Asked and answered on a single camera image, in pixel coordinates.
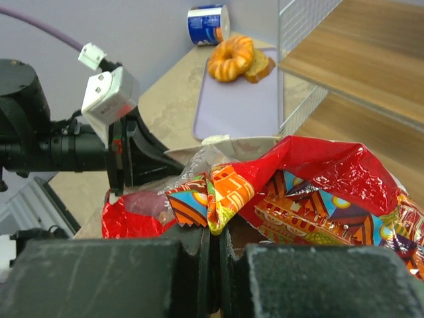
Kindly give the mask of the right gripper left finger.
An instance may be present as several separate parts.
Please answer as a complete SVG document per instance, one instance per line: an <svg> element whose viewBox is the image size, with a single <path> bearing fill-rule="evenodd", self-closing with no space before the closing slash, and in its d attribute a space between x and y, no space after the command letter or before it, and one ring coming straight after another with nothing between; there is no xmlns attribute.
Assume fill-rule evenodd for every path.
<svg viewBox="0 0 424 318"><path fill-rule="evenodd" d="M2 317L206 317L207 230L34 240L1 288Z"/></svg>

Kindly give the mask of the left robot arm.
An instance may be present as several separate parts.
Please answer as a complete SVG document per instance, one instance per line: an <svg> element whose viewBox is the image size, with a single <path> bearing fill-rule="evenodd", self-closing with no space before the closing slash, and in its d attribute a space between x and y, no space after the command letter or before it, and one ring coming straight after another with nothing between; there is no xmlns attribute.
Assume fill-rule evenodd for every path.
<svg viewBox="0 0 424 318"><path fill-rule="evenodd" d="M32 172L105 171L115 195L182 172L144 124L135 78L120 64L100 67L88 79L81 109L52 121L34 68L1 61L2 170L24 178Z"/></svg>

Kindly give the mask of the red candy bag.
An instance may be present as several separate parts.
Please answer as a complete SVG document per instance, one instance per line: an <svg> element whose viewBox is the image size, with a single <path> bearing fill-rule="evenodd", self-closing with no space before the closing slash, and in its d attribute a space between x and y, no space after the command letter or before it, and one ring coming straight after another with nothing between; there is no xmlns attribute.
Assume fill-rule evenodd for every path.
<svg viewBox="0 0 424 318"><path fill-rule="evenodd" d="M280 244L383 246L423 277L423 210L354 142L287 136L255 160L204 146L164 186L108 199L101 233L152 238L181 225L219 235L235 216Z"/></svg>

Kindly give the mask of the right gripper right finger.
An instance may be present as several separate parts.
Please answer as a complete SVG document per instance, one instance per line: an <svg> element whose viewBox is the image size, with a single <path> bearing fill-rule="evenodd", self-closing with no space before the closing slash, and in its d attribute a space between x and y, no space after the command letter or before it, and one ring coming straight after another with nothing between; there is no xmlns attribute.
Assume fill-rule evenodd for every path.
<svg viewBox="0 0 424 318"><path fill-rule="evenodd" d="M423 296L395 252L377 246L250 244L220 238L225 317L422 317Z"/></svg>

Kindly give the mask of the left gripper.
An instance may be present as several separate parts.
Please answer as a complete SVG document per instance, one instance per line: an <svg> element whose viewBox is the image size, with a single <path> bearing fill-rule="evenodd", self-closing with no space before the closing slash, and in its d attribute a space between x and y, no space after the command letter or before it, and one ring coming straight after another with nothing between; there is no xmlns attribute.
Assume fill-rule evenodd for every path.
<svg viewBox="0 0 424 318"><path fill-rule="evenodd" d="M137 108L108 128L105 162L111 193L122 195L139 187L182 173L183 164L170 158L168 148L144 124Z"/></svg>

